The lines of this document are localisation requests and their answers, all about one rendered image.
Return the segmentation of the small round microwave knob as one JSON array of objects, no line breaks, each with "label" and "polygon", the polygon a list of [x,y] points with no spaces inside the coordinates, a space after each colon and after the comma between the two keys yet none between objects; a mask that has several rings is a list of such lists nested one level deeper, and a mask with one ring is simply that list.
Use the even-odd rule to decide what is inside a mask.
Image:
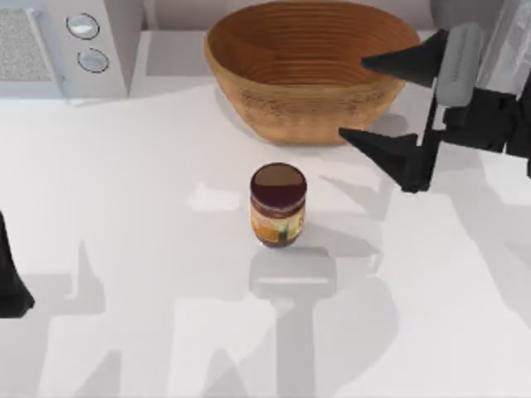
[{"label": "small round microwave knob", "polygon": [[96,48],[80,51],[77,54],[77,62],[83,70],[93,74],[103,73],[110,66],[107,55]]}]

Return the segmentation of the dark jar with orange label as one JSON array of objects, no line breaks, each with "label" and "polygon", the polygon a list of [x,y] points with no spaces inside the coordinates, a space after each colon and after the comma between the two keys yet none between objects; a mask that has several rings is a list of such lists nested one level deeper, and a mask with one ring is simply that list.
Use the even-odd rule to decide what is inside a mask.
[{"label": "dark jar with orange label", "polygon": [[295,166],[274,162],[258,168],[250,180],[251,228],[269,247],[291,245],[304,228],[308,184]]}]

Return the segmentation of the large round microwave knob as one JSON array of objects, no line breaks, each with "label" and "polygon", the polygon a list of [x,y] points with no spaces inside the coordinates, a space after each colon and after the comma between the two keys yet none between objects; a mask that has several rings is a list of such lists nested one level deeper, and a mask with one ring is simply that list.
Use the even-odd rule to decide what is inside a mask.
[{"label": "large round microwave knob", "polygon": [[66,18],[68,32],[81,40],[92,40],[100,33],[97,20],[87,13],[80,13]]}]

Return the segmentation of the pale microwave oven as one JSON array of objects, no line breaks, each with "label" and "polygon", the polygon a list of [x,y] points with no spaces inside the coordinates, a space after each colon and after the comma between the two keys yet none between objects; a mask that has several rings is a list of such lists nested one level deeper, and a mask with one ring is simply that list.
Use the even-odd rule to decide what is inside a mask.
[{"label": "pale microwave oven", "polygon": [[[144,0],[46,0],[48,12],[61,49],[65,96],[49,100],[120,99],[129,95],[134,75],[141,31],[144,25]],[[66,18],[87,13],[100,25],[92,40],[72,36]],[[83,70],[77,54],[96,48],[110,61],[99,74]]]}]

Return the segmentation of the microwave door with mesh window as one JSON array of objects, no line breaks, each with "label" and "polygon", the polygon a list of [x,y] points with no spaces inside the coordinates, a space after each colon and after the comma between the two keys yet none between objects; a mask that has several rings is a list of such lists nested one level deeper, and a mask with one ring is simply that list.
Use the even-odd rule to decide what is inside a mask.
[{"label": "microwave door with mesh window", "polygon": [[46,0],[0,0],[0,100],[65,96],[61,49]]}]

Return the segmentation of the pale grey rounded box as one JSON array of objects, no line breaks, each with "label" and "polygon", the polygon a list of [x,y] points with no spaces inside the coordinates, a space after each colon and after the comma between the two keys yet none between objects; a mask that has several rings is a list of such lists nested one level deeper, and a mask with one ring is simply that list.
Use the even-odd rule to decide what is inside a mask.
[{"label": "pale grey rounded box", "polygon": [[471,101],[483,50],[485,33],[476,23],[450,29],[440,73],[436,100],[445,107],[466,107]]}]

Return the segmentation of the brown woven basket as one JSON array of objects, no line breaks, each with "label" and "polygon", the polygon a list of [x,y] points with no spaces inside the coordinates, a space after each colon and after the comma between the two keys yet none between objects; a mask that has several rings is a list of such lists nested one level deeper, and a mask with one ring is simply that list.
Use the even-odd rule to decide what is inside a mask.
[{"label": "brown woven basket", "polygon": [[339,129],[366,129],[405,81],[361,60],[420,42],[390,12],[345,0],[272,0],[244,7],[206,32],[206,61],[232,108],[261,138],[329,145]]}]

